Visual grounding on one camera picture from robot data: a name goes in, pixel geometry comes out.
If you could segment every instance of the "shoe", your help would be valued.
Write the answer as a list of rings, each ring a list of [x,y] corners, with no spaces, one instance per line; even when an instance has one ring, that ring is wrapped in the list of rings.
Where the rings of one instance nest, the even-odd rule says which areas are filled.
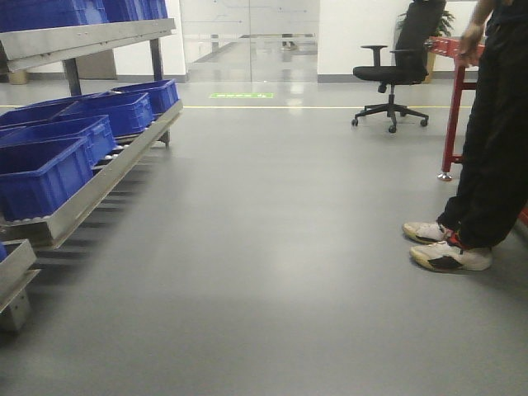
[[[425,244],[445,241],[453,234],[452,229],[440,223],[405,223],[402,230],[413,241]]]
[[[447,241],[411,247],[411,257],[424,268],[437,272],[483,271],[492,265],[489,247],[463,248],[456,234]]]

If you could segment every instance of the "shelf leg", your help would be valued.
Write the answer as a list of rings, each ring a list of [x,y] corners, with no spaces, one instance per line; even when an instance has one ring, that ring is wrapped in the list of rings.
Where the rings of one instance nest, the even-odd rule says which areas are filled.
[[[19,332],[30,315],[31,307],[27,299],[26,289],[16,296],[16,298],[0,314],[0,331]]]
[[[66,59],[63,61],[64,72],[68,79],[69,91],[72,96],[81,95],[81,82],[79,81],[79,71],[77,69],[77,61],[75,58]]]
[[[154,80],[163,80],[162,50],[159,39],[150,41],[150,54],[152,55],[152,68],[154,69]]]
[[[159,138],[159,141],[165,143],[165,147],[168,148],[168,145],[171,142],[171,131],[168,130],[167,132],[162,134]]]

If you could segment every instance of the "glass wall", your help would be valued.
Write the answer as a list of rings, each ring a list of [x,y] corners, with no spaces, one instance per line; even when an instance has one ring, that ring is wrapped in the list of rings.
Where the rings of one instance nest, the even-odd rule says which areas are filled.
[[[189,78],[317,81],[319,0],[181,0]]]

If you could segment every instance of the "metal rack frame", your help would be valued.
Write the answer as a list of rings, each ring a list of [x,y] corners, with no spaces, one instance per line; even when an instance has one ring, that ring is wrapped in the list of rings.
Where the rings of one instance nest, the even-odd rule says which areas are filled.
[[[0,262],[0,330],[18,332],[31,311],[26,286],[40,270],[30,270],[36,257],[29,241],[4,245],[8,255]]]
[[[162,19],[0,33],[0,73],[63,61],[70,92],[80,95],[75,58],[148,40],[158,81],[163,79],[159,38],[173,29],[173,19]],[[100,165],[91,181],[47,219],[0,223],[1,238],[9,241],[4,243],[9,254],[0,262],[0,331],[18,332],[31,310],[26,287],[40,272],[30,270],[36,260],[33,248],[60,247],[156,141],[168,146],[169,128],[182,108],[178,101],[142,134],[119,137],[130,145]]]

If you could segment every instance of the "chair base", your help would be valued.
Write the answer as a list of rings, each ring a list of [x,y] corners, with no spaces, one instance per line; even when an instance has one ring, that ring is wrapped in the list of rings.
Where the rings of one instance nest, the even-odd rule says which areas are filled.
[[[360,111],[354,116],[354,119],[352,120],[352,125],[353,126],[358,125],[358,120],[357,120],[358,117],[365,117],[371,114],[385,113],[385,112],[387,113],[387,116],[390,117],[390,119],[393,121],[393,124],[389,127],[389,132],[391,134],[396,132],[396,124],[397,124],[396,113],[399,113],[402,117],[406,116],[407,114],[410,114],[411,116],[423,118],[423,120],[420,121],[421,126],[427,126],[429,122],[429,115],[421,113],[419,111],[411,110],[407,106],[394,103],[394,94],[391,93],[389,95],[389,103],[384,103],[381,105],[365,106],[364,110]]]

